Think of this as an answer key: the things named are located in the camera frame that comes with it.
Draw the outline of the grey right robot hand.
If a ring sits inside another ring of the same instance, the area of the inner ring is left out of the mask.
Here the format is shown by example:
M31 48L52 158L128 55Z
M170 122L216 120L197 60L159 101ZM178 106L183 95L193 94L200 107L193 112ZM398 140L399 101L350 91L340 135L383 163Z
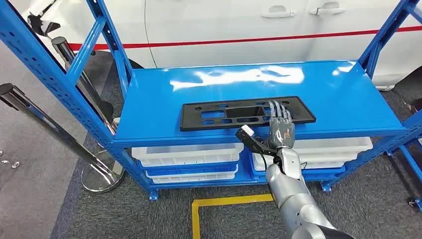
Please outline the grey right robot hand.
M269 137L267 144L272 149L293 148L295 143L295 125L289 110L276 100L268 102L270 106Z

